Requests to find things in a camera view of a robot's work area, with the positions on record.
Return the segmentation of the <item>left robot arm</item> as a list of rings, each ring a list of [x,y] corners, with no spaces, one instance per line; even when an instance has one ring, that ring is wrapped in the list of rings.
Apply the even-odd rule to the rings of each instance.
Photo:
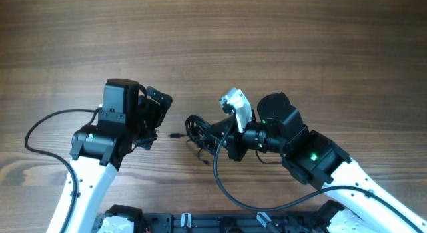
[[[90,232],[102,200],[133,147],[149,150],[173,102],[172,96],[129,79],[108,79],[96,124],[71,140],[73,170],[48,232]]]

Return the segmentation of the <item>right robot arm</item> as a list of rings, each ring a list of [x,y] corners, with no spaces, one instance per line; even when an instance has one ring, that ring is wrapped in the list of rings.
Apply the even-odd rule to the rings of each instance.
[[[253,110],[241,90],[233,88],[219,104],[228,118],[208,132],[217,148],[240,161],[248,150],[277,153],[281,165],[299,183],[330,200],[314,215],[314,232],[425,232],[426,220],[413,213],[367,175],[337,143],[309,130],[284,93],[260,100]]]

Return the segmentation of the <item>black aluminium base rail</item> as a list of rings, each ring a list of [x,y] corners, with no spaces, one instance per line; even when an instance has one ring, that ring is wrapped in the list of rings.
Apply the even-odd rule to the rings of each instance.
[[[209,232],[327,232],[314,212],[268,214],[262,223],[257,214],[166,214],[118,216],[105,213],[96,217],[92,232],[209,233]]]

